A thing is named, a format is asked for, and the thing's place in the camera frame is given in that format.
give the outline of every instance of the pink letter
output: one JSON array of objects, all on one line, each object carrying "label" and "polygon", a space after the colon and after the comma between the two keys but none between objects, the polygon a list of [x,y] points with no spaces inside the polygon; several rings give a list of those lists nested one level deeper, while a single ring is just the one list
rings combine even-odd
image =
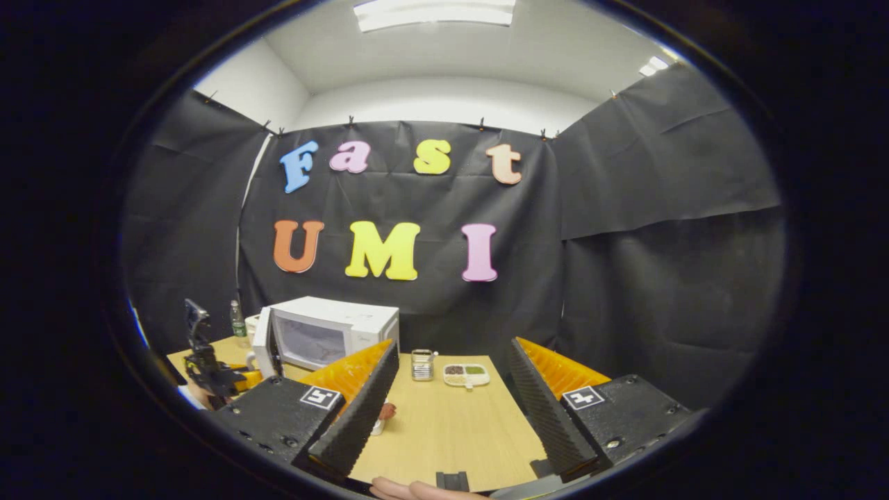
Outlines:
[{"label": "pink letter", "polygon": [[466,281],[497,279],[497,271],[491,269],[491,235],[497,232],[497,228],[491,224],[467,224],[461,231],[469,242],[463,279]]},{"label": "pink letter", "polygon": [[359,173],[367,168],[367,155],[371,154],[371,145],[367,142],[343,142],[338,150],[340,152],[331,158],[333,170],[348,169],[351,173]]}]

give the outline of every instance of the food tray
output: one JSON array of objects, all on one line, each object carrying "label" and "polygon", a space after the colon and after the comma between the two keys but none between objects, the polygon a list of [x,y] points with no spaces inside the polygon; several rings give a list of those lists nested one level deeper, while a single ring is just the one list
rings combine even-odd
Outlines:
[{"label": "food tray", "polygon": [[488,370],[482,365],[473,363],[454,363],[442,368],[444,383],[455,387],[472,389],[476,385],[485,385],[491,381]]}]

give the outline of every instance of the finger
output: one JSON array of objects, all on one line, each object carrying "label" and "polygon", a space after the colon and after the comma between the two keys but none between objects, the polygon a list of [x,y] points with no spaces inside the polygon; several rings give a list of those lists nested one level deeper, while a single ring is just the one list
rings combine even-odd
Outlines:
[{"label": "finger", "polygon": [[403,484],[398,484],[393,480],[387,480],[386,478],[374,478],[371,481],[381,493],[389,496],[394,496],[396,498],[401,498],[402,500],[420,500],[417,498],[411,490],[408,489],[407,486]]},{"label": "finger", "polygon": [[414,481],[408,490],[417,497],[418,500],[479,500],[486,498],[477,493],[469,493],[468,491],[451,491],[450,489],[436,488],[422,481]]},{"label": "finger", "polygon": [[377,498],[382,498],[382,500],[404,500],[403,498],[398,498],[397,496],[386,495],[385,493],[379,491],[375,486],[371,486],[371,494],[376,496]]}]

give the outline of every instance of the table surface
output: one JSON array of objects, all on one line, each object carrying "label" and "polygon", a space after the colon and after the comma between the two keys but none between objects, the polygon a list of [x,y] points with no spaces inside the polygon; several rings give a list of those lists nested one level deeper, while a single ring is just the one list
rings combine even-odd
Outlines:
[{"label": "table surface", "polygon": [[[235,337],[212,343],[216,359],[244,364],[247,349]],[[169,356],[185,376],[182,358]],[[484,366],[491,382],[472,391],[446,385],[442,370],[450,363]],[[532,460],[546,458],[540,439],[519,410],[500,374],[487,356],[438,356],[435,377],[411,378],[411,355],[399,354],[388,400],[397,408],[383,433],[371,436],[349,477],[371,482],[383,476],[403,484],[421,480],[436,484],[436,472],[465,472],[471,491],[487,491],[536,480]],[[287,378],[298,380],[309,371],[285,365]]]}]

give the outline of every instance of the white microwave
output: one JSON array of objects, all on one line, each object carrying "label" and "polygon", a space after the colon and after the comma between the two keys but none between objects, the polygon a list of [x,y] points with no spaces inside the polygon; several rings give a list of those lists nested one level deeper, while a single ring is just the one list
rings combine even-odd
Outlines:
[{"label": "white microwave", "polygon": [[268,377],[282,375],[275,369],[276,355],[281,362],[317,370],[386,339],[397,346],[397,307],[302,297],[262,308],[253,351]]}]

